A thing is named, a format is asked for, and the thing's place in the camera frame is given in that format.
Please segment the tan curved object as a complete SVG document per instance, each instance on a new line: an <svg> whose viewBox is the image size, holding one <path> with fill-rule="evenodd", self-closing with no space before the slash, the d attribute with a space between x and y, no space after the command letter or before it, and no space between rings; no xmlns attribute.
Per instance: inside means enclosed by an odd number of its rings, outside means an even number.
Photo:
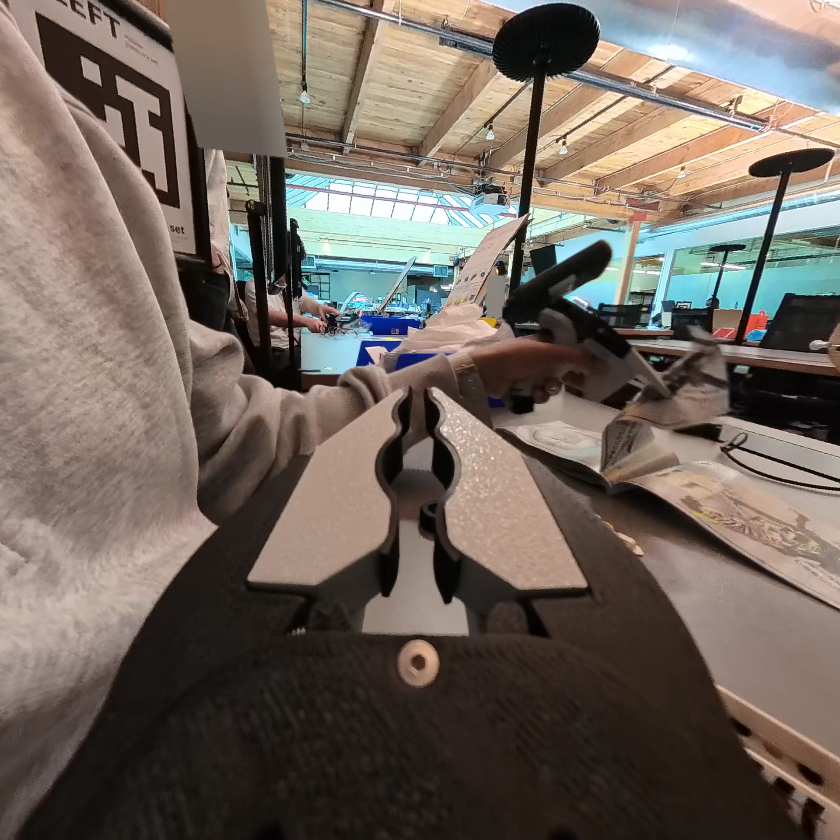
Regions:
<svg viewBox="0 0 840 840"><path fill-rule="evenodd" d="M839 371L839 323L832 331L828 339L815 339L810 342L809 350L815 353L825 354L831 365Z"/></svg>

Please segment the lego instruction booklet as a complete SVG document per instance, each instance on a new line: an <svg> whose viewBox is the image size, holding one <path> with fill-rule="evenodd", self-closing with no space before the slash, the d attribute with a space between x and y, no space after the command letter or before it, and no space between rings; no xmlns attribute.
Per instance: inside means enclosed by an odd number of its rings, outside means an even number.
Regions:
<svg viewBox="0 0 840 840"><path fill-rule="evenodd" d="M729 406L720 345L698 328L691 335L690 352L662 374L668 397L645 387L598 433L555 421L504 427L502 436L609 494L645 490L747 561L838 609L838 526L763 491L736 469L707 460L682 463L659 444L656 427L687 427Z"/></svg>

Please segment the silver ceiling duct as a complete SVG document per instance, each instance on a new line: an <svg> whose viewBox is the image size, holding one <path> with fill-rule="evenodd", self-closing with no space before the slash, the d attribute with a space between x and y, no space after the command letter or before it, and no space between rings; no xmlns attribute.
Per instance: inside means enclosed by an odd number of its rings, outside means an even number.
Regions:
<svg viewBox="0 0 840 840"><path fill-rule="evenodd" d="M610 44L838 115L839 2L577 4Z"/></svg>

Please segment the wooden desk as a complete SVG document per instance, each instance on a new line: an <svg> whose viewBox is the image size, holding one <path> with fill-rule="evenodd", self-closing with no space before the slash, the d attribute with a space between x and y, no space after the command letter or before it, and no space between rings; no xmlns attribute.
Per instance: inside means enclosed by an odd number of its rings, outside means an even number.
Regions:
<svg viewBox="0 0 840 840"><path fill-rule="evenodd" d="M682 357L690 352L694 344L672 339L632 339L630 341L641 354ZM758 346L719 343L718 347L728 365L746 366L777 371L788 371L805 375L821 375L837 378L838 369L824 353L797 352L764 349Z"/></svg>

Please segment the black floor lamp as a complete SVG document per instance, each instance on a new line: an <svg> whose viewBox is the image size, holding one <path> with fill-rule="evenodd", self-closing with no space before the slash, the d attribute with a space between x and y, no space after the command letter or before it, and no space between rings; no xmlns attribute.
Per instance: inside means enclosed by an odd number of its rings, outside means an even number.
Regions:
<svg viewBox="0 0 840 840"><path fill-rule="evenodd" d="M767 179L777 176L779 182L742 307L742 315L733 340L735 345L742 345L746 338L749 320L753 313L753 305L759 291L763 271L791 177L794 174L803 174L824 167L833 160L834 156L834 151L827 148L798 149L768 156L750 165L749 174L751 177Z"/></svg>
<svg viewBox="0 0 840 840"><path fill-rule="evenodd" d="M523 221L513 239L510 291L520 285L545 81L582 68L594 54L600 37L599 21L585 7L548 3L520 12L494 38L491 58L495 68L507 79L532 84L518 203Z"/></svg>
<svg viewBox="0 0 840 840"><path fill-rule="evenodd" d="M726 268L728 258L731 253L738 253L743 251L746 248L744 244L723 244L723 245L714 245L711 246L708 250L708 256L721 256L720 264L718 267L718 274L717 279L715 282L715 286L709 298L706 301L706 308L710 311L717 310L720 307L720 302L718 299L718 291L721 285L721 281L723 278L723 273Z"/></svg>

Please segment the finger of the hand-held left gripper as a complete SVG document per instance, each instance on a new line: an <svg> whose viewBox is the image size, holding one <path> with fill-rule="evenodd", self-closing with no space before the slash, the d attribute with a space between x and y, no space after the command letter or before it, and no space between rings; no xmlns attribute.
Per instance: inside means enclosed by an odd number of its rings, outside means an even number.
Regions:
<svg viewBox="0 0 840 840"><path fill-rule="evenodd" d="M656 372L639 353L627 353L622 358L613 353L606 353L601 358L605 363L605 372L591 374L585 378L584 399L593 403L602 403L633 381L640 382L643 388L647 388L654 394L654 398L671 397L671 391L663 376Z"/></svg>

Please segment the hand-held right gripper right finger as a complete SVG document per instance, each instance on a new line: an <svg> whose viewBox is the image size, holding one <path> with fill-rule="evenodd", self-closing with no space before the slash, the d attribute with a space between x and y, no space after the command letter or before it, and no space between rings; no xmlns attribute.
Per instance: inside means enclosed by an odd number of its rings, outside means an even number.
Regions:
<svg viewBox="0 0 840 840"><path fill-rule="evenodd" d="M437 387L425 392L434 577L449 603L579 595L588 584L522 453Z"/></svg>

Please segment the white printed sign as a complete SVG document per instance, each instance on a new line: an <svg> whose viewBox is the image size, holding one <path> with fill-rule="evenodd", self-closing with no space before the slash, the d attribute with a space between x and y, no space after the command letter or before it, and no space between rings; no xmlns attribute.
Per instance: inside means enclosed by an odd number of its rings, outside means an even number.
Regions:
<svg viewBox="0 0 840 840"><path fill-rule="evenodd" d="M444 304L445 308L483 303L491 271L494 270L502 252L527 228L529 220L530 215L515 218L504 225L494 227L483 237L467 259L464 268L458 273L458 278Z"/></svg>

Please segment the white plastic bags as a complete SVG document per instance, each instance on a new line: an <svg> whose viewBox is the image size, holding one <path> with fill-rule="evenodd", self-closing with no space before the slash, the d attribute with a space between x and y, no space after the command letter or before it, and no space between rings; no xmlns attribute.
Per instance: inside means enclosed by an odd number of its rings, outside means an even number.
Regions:
<svg viewBox="0 0 840 840"><path fill-rule="evenodd" d="M428 318L421 329L410 328L404 341L385 356L388 364L395 366L402 355L450 355L483 350L513 337L513 331L506 323L497 326L484 320L480 305L446 306Z"/></svg>

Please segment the person's left hand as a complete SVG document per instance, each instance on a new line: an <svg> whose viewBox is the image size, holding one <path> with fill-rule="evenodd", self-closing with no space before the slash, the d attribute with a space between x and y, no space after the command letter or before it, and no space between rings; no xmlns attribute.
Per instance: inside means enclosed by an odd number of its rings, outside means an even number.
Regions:
<svg viewBox="0 0 840 840"><path fill-rule="evenodd" d="M468 352L488 396L503 398L518 383L532 384L531 397L546 403L563 384L580 384L599 375L602 360L577 347L548 343L537 337L508 339Z"/></svg>

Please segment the person's left forearm grey sleeve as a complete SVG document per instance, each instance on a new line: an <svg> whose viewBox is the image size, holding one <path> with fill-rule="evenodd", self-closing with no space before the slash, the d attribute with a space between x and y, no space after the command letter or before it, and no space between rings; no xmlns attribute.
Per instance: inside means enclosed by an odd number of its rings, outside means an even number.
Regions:
<svg viewBox="0 0 840 840"><path fill-rule="evenodd" d="M198 452L197 504L214 524L244 506L269 478L314 450L387 396L411 388L422 399L437 387L481 421L489 421L488 393L467 353L435 355L386 373L366 365L336 385L307 393L282 390L237 373L219 353L195 368L192 419Z"/></svg>

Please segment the ceiling projector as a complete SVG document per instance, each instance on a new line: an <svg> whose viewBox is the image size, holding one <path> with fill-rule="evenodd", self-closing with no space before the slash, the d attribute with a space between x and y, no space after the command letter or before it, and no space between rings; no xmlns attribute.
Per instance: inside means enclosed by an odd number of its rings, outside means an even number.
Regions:
<svg viewBox="0 0 840 840"><path fill-rule="evenodd" d="M516 217L518 210L511 207L509 184L493 179L477 180L469 201L469 212L476 216Z"/></svg>

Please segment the white printed marker card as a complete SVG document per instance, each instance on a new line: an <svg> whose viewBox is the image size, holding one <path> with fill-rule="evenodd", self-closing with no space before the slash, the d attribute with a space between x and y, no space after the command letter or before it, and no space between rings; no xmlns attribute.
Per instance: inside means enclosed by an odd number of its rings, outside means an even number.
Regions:
<svg viewBox="0 0 840 840"><path fill-rule="evenodd" d="M8 5L48 74L103 124L150 184L174 252L208 260L204 169L168 28L135 2Z"/></svg>

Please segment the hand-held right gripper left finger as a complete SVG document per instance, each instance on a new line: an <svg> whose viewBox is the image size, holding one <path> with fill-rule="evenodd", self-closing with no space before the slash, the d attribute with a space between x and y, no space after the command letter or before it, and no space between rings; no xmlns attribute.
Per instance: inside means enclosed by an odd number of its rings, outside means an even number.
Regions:
<svg viewBox="0 0 840 840"><path fill-rule="evenodd" d="M403 468L410 387L322 443L248 574L250 586L306 597L388 596L399 566L394 479Z"/></svg>

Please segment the black metal stand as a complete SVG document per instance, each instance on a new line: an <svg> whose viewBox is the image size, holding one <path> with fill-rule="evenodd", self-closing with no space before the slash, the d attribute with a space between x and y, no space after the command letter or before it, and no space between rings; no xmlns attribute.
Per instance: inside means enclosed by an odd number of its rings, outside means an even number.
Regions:
<svg viewBox="0 0 840 840"><path fill-rule="evenodd" d="M301 373L296 360L294 336L296 325L291 308L294 273L290 263L286 164L281 157L264 154L256 154L254 161L260 201L247 202L246 213L259 329L259 350L255 364L264 378L272 382L280 378L281 387L300 392ZM278 373L270 342L268 294L270 282L277 282L281 277L286 280L283 299L287 315L289 361L285 371Z"/></svg>

